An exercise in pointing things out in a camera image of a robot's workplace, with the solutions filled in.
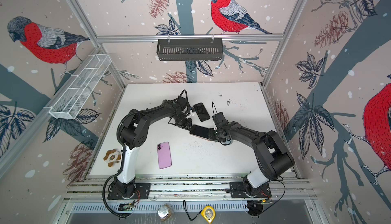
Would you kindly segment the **black screen phone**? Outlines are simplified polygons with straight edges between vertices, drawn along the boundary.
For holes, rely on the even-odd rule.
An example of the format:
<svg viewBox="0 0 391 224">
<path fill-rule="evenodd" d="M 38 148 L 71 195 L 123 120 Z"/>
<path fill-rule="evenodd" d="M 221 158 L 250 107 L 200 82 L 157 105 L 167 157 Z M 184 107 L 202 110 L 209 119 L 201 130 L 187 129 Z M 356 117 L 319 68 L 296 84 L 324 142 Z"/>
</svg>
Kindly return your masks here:
<svg viewBox="0 0 391 224">
<path fill-rule="evenodd" d="M 209 128 L 199 126 L 199 125 L 193 125 L 189 133 L 194 134 L 208 134 Z"/>
</svg>

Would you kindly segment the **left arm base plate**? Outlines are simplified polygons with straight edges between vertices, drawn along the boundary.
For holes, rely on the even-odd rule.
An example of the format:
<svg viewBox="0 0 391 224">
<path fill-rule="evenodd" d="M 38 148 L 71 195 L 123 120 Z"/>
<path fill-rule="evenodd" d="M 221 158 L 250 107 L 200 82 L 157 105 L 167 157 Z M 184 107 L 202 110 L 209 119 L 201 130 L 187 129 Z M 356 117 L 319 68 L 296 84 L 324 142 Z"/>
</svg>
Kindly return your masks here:
<svg viewBox="0 0 391 224">
<path fill-rule="evenodd" d="M 109 200 L 146 200 L 150 192 L 150 183 L 111 183 L 109 186 Z"/>
</svg>

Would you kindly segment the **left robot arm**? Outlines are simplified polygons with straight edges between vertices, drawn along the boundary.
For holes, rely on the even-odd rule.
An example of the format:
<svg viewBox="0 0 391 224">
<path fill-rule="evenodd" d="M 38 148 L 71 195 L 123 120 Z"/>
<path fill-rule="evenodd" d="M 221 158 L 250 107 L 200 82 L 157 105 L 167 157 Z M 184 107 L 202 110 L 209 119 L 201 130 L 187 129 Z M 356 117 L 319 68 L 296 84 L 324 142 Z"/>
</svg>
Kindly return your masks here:
<svg viewBox="0 0 391 224">
<path fill-rule="evenodd" d="M 146 142 L 150 125 L 169 118 L 178 128 L 190 131 L 192 119 L 187 91 L 173 100 L 164 100 L 161 105 L 138 111 L 131 110 L 117 127 L 117 141 L 122 146 L 121 165 L 118 172 L 110 176 L 103 186 L 102 198 L 109 200 L 146 200 L 151 184 L 136 183 L 135 167 L 139 148 Z"/>
</svg>

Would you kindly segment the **salmon pink phone case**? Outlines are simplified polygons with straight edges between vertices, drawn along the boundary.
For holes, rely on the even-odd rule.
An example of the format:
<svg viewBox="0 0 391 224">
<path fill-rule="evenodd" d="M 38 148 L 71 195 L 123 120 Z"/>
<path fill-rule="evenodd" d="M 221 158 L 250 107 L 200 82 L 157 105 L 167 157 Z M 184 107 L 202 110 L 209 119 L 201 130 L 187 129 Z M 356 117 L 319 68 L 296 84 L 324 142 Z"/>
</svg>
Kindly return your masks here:
<svg viewBox="0 0 391 224">
<path fill-rule="evenodd" d="M 194 133 L 191 132 L 190 135 L 192 135 L 194 137 L 198 137 L 198 138 L 204 139 L 204 140 L 208 140 L 208 141 L 210 140 L 208 134 L 194 134 Z"/>
</svg>

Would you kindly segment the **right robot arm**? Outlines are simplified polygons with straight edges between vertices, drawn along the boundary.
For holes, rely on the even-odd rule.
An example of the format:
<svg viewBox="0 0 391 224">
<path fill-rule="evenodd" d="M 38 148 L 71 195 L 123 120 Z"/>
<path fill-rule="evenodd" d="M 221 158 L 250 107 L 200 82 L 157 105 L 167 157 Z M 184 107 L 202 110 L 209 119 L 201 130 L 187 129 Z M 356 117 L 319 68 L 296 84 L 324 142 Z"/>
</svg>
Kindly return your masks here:
<svg viewBox="0 0 391 224">
<path fill-rule="evenodd" d="M 212 116 L 216 130 L 209 138 L 221 144 L 238 141 L 253 149 L 257 168 L 243 178 L 244 192 L 248 196 L 260 193 L 261 186 L 277 180 L 295 165 L 292 154 L 276 131 L 260 132 L 229 122 L 222 112 Z"/>
</svg>

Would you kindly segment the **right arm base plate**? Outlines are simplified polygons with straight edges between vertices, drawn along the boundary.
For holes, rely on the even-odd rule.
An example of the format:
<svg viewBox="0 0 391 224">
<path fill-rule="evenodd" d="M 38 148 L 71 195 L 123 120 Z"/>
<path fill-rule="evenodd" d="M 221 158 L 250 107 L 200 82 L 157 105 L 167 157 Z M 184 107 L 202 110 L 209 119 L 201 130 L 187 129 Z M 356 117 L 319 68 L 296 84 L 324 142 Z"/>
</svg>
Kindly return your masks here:
<svg viewBox="0 0 391 224">
<path fill-rule="evenodd" d="M 230 182 L 230 187 L 226 191 L 232 199 L 238 198 L 271 198 L 271 191 L 268 183 L 257 188 L 252 187 L 247 182 Z"/>
</svg>

